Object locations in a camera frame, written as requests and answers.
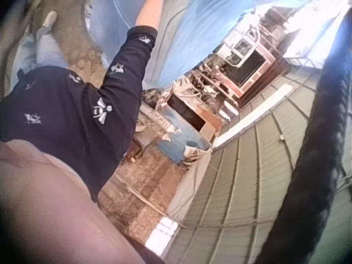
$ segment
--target white printed logo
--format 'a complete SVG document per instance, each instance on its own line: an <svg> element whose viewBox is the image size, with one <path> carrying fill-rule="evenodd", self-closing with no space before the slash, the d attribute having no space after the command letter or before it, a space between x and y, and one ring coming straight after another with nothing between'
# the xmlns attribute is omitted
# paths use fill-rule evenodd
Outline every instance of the white printed logo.
<svg viewBox="0 0 352 264"><path fill-rule="evenodd" d="M146 43L146 44L149 44L151 41L150 38L148 38L147 36L140 36L139 40Z"/></svg>
<svg viewBox="0 0 352 264"><path fill-rule="evenodd" d="M105 124L106 115L108 112L112 111L112 106L106 106L103 102L103 98L100 98L98 101L98 106L94 106L94 115L93 118L99 118L99 122L103 125Z"/></svg>
<svg viewBox="0 0 352 264"><path fill-rule="evenodd" d="M68 78L71 78L77 84L81 83L82 81L81 77L75 77L71 73L68 75Z"/></svg>
<svg viewBox="0 0 352 264"><path fill-rule="evenodd" d="M27 119L27 123L32 124L39 124L41 125L42 122L40 121L40 116L37 114L24 114L25 118Z"/></svg>
<svg viewBox="0 0 352 264"><path fill-rule="evenodd" d="M111 67L111 71L113 73L125 73L123 67L125 67L125 65L117 63L115 66Z"/></svg>
<svg viewBox="0 0 352 264"><path fill-rule="evenodd" d="M35 81L34 81L31 85L27 84L27 86L26 86L26 88L25 88L24 90L29 90L29 89L31 89L34 85L35 85Z"/></svg>

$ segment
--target corrugated metal roof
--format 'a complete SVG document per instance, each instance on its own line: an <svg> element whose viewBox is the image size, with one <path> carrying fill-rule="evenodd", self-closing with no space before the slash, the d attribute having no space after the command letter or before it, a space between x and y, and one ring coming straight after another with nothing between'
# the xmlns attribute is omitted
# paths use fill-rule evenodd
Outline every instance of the corrugated metal roof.
<svg viewBox="0 0 352 264"><path fill-rule="evenodd" d="M244 118L276 88L286 83L294 86L286 100L213 154L185 219L188 228L178 233L166 263L254 262L286 194L318 79L317 72L294 70L277 79L241 111ZM238 121L232 121L230 127ZM347 175L352 172L351 152L350 115L343 161ZM349 191L342 189L310 263L336 263L339 256L351 250L351 211Z"/></svg>

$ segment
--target sleeve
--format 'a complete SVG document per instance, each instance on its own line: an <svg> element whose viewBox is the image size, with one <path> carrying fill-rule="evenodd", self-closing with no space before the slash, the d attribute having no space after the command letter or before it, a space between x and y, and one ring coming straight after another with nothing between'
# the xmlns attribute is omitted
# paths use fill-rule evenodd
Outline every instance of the sleeve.
<svg viewBox="0 0 352 264"><path fill-rule="evenodd" d="M136 26L128 31L127 39L109 66L100 89L89 92L90 131L99 133L100 144L115 155L127 151L135 132L141 105L142 80L155 45L157 30Z"/></svg>

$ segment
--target jeans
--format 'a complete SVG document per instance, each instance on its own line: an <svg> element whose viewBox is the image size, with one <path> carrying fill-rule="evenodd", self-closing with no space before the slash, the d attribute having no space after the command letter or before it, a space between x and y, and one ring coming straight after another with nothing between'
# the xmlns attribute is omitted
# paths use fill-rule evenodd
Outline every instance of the jeans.
<svg viewBox="0 0 352 264"><path fill-rule="evenodd" d="M26 32L20 40L12 68L11 91L18 83L18 71L27 74L43 66L57 66L68 69L59 44L51 34L51 27L42 27L37 32L37 42L32 34Z"/></svg>

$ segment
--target navy blue long-sleeve shirt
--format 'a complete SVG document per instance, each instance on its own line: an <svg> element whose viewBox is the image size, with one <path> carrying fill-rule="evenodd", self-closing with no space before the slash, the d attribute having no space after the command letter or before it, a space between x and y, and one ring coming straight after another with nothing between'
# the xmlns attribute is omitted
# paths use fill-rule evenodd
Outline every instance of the navy blue long-sleeve shirt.
<svg viewBox="0 0 352 264"><path fill-rule="evenodd" d="M135 132L156 36L152 27L130 29L100 89L59 67L26 74L1 102L1 140L29 141L65 162L96 200Z"/></svg>

